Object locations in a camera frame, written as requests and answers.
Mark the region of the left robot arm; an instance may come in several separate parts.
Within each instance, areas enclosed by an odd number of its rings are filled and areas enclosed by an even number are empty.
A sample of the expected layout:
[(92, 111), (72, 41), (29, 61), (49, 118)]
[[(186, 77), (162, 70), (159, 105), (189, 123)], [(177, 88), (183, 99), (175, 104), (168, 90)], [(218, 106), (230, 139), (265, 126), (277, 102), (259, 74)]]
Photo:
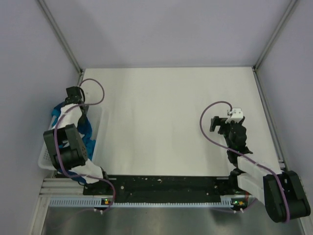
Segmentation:
[(83, 185), (93, 185), (100, 194), (110, 191), (111, 183), (102, 167), (92, 162), (96, 140), (87, 117), (89, 106), (78, 86), (66, 89), (67, 97), (52, 112), (55, 117), (43, 133), (52, 166)]

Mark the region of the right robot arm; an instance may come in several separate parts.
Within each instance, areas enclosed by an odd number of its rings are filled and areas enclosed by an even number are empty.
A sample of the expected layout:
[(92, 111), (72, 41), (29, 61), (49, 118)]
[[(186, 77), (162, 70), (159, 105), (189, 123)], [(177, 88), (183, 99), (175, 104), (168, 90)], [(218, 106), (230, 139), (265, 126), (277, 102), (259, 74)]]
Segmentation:
[(230, 173), (228, 188), (238, 194), (243, 190), (255, 196), (274, 222), (285, 222), (311, 214), (311, 207), (296, 172), (274, 171), (265, 163), (245, 158), (252, 152), (246, 145), (243, 122), (227, 122), (226, 118), (211, 119), (210, 131), (219, 127), (218, 134), (226, 142), (227, 158), (235, 169)]

